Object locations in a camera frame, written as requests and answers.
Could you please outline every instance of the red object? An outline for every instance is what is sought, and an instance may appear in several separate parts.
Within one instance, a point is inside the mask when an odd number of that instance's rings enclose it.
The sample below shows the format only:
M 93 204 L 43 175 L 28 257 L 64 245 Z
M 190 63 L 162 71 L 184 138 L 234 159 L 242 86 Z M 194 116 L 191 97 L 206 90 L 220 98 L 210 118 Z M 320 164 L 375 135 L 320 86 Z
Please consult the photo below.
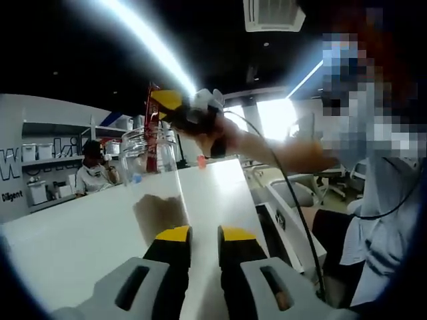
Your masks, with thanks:
M 206 168 L 206 158 L 204 155 L 198 155 L 197 156 L 197 163 L 199 164 L 200 169 Z
M 159 128 L 159 105 L 151 99 L 151 92 L 160 90 L 157 85 L 150 84 L 148 89 L 147 107 L 145 108 L 144 137 L 147 141 L 147 172 L 157 172 L 157 131 Z

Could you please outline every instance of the air conditioner vent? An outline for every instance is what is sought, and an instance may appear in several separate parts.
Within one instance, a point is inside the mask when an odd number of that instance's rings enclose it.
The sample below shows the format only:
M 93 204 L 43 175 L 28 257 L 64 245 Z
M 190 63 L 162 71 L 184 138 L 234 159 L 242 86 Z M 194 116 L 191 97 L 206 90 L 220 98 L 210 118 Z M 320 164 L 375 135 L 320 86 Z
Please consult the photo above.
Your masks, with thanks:
M 306 15 L 296 0 L 244 0 L 247 32 L 298 32 Z

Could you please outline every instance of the human hand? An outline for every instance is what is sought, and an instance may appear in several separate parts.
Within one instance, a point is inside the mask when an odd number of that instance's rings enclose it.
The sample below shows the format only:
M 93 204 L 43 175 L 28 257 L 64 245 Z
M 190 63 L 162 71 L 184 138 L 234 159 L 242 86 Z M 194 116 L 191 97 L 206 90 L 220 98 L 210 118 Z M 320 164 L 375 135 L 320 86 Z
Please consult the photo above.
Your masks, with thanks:
M 224 115 L 216 117 L 213 132 L 209 134 L 189 135 L 185 131 L 174 129 L 180 135 L 193 139 L 206 157 L 211 157 L 212 145 L 218 139 L 225 140 L 226 155 L 237 153 L 240 140 L 244 134 L 244 131 L 239 129 L 233 121 L 225 118 Z

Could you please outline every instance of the ceiling light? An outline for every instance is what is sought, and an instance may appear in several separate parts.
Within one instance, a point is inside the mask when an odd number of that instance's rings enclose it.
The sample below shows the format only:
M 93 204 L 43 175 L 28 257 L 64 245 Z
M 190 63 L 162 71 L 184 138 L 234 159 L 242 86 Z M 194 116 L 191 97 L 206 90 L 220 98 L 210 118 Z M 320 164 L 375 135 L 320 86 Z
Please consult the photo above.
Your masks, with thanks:
M 99 0 L 99 2 L 113 12 L 138 37 L 153 56 L 183 85 L 188 94 L 195 94 L 194 84 L 155 31 L 145 23 L 146 19 L 138 17 L 135 12 L 117 0 Z

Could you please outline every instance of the wrist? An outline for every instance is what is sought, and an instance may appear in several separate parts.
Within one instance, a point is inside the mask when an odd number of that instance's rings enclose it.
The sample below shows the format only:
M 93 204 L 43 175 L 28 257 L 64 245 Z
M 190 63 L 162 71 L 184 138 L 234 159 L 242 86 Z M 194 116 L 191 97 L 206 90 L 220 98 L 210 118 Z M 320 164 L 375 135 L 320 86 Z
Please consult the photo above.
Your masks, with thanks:
M 229 140 L 227 146 L 227 155 L 239 155 L 242 154 L 245 140 L 247 139 L 248 133 L 244 130 L 237 130 L 236 135 L 233 139 Z

